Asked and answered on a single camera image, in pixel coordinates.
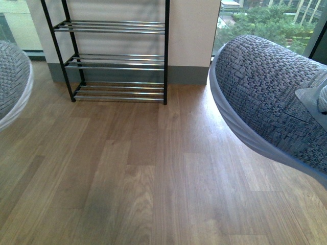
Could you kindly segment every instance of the shoe rack shelf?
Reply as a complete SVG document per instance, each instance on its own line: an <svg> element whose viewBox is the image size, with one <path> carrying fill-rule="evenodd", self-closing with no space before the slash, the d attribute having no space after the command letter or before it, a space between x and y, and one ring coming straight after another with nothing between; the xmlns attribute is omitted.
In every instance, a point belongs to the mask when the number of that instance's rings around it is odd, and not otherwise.
<svg viewBox="0 0 327 245"><path fill-rule="evenodd" d="M164 22L144 21L100 21L100 20L76 20L71 19L67 0L61 0L65 13L65 20L53 25L45 0L41 0L46 21L49 25L51 36L58 55L59 63L67 85L71 101L136 101L158 102L167 104L167 78L168 78L168 34L169 34L169 10L170 0L165 2ZM74 54L63 60L58 44L57 32L70 33L70 39L74 48ZM75 33L103 33L115 34L143 34L164 35L164 53L156 55L138 54L84 54L79 52ZM76 69L81 78L80 84L73 91L68 78L67 70ZM119 70L134 72L160 72L163 81L86 81L86 70Z"/></svg>

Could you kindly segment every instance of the shoe tongue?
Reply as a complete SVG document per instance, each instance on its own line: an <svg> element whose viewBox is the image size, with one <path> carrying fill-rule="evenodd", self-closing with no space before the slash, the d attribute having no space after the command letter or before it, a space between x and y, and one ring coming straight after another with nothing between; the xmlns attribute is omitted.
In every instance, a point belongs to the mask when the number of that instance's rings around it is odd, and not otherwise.
<svg viewBox="0 0 327 245"><path fill-rule="evenodd" d="M319 94L318 109L321 113L327 114L327 86L324 86Z"/></svg>
<svg viewBox="0 0 327 245"><path fill-rule="evenodd" d="M295 94L313 118L327 131L327 79L318 87L298 89Z"/></svg>

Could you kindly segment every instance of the tree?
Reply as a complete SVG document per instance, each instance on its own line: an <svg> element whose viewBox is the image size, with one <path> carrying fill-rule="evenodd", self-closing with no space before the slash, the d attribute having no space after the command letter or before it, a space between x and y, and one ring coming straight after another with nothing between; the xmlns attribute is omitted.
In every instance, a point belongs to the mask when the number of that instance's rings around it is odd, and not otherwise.
<svg viewBox="0 0 327 245"><path fill-rule="evenodd" d="M239 35L251 34L302 54L315 25L293 23L292 18L285 14L287 10L286 6L272 5L251 8L246 13L234 15L235 24L217 28L214 52Z"/></svg>

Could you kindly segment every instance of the gray baseboard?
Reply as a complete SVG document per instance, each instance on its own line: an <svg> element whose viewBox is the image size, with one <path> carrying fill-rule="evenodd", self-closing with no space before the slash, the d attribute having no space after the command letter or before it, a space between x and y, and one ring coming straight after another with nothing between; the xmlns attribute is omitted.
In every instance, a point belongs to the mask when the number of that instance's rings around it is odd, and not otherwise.
<svg viewBox="0 0 327 245"><path fill-rule="evenodd" d="M208 72L203 66L168 66L168 83L206 85Z"/></svg>
<svg viewBox="0 0 327 245"><path fill-rule="evenodd" d="M60 64L48 63L50 73L54 82L64 82ZM168 66L169 84L198 84L205 85L208 76L209 67L202 66ZM87 81L162 81L163 72L146 72L142 74L139 71L112 71L112 70L87 70L85 79ZM71 82L80 82L78 70L68 69L68 78Z"/></svg>

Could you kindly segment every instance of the wooden floor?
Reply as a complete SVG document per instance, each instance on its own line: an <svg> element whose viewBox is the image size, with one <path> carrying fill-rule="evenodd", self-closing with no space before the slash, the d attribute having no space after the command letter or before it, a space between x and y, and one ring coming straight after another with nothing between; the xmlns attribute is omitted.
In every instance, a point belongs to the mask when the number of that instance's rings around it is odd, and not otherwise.
<svg viewBox="0 0 327 245"><path fill-rule="evenodd" d="M327 191L242 144L209 86L71 103L44 62L0 132L0 244L327 244Z"/></svg>

